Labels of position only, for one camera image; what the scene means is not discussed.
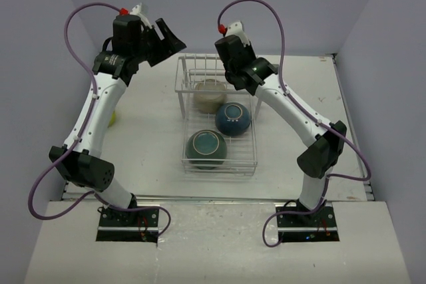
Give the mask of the yellow bowl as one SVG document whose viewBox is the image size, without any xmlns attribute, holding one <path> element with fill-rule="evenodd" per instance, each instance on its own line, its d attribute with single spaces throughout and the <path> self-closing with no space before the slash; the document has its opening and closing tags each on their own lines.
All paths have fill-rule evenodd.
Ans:
<svg viewBox="0 0 426 284">
<path fill-rule="evenodd" d="M 110 128 L 111 126 L 113 126 L 115 122 L 116 122 L 116 111 L 114 110 L 109 120 L 108 127 Z"/>
</svg>

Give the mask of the blue bowl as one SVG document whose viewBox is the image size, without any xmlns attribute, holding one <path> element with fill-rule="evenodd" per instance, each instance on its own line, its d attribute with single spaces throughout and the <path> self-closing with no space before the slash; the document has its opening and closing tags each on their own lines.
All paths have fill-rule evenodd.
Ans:
<svg viewBox="0 0 426 284">
<path fill-rule="evenodd" d="M 222 105 L 215 116 L 216 128 L 226 136 L 241 136 L 250 127 L 250 111 L 237 102 Z"/>
</svg>

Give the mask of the dark green bowl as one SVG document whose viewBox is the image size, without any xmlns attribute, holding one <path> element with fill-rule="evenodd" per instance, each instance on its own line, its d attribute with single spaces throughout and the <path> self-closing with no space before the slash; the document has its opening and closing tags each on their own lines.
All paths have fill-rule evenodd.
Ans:
<svg viewBox="0 0 426 284">
<path fill-rule="evenodd" d="M 227 157 L 225 139 L 214 130 L 200 130 L 186 143 L 186 158 L 200 170 L 213 170 L 222 165 Z"/>
</svg>

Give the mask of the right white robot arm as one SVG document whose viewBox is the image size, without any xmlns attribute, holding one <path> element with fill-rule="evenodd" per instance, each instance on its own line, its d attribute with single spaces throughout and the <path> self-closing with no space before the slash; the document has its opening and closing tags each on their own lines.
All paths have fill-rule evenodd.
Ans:
<svg viewBox="0 0 426 284">
<path fill-rule="evenodd" d="M 250 45 L 236 35 L 214 43 L 225 69 L 226 80 L 236 90 L 246 90 L 275 110 L 296 132 L 307 149 L 297 157 L 304 173 L 302 192 L 296 201 L 298 221 L 311 226 L 321 217 L 319 207 L 324 203 L 327 175 L 343 152 L 347 127 L 342 121 L 330 122 L 317 115 L 303 101 L 296 100 L 290 88 L 280 84 L 277 66 L 257 57 Z"/>
</svg>

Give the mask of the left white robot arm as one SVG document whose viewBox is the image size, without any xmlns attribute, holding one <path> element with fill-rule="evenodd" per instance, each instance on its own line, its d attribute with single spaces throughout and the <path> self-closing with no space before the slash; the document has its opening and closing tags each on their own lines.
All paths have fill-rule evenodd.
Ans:
<svg viewBox="0 0 426 284">
<path fill-rule="evenodd" d="M 137 221 L 138 209 L 132 206 L 133 194 L 114 178 L 114 165 L 101 158 L 108 124 L 140 63 L 153 67 L 185 48 L 163 19 L 150 26 L 140 14 L 118 15 L 112 24 L 112 36 L 95 58 L 95 83 L 75 124 L 76 131 L 62 146 L 53 146 L 49 152 L 66 181 L 92 190 L 116 207 L 114 217 L 124 226 Z"/>
</svg>

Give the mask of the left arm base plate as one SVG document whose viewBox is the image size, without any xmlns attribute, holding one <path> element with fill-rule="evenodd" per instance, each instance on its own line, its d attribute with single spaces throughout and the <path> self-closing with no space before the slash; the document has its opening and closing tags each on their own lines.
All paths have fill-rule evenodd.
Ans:
<svg viewBox="0 0 426 284">
<path fill-rule="evenodd" d="M 98 242 L 158 243 L 159 209 L 120 212 L 99 207 Z"/>
</svg>

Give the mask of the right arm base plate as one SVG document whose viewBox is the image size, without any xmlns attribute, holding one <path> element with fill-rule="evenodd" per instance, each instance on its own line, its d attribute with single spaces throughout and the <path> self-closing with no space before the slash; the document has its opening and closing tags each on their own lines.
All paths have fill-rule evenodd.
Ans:
<svg viewBox="0 0 426 284">
<path fill-rule="evenodd" d="M 325 204 L 312 215 L 280 214 L 276 217 L 278 239 L 282 243 L 311 243 L 339 241 L 335 213 Z"/>
</svg>

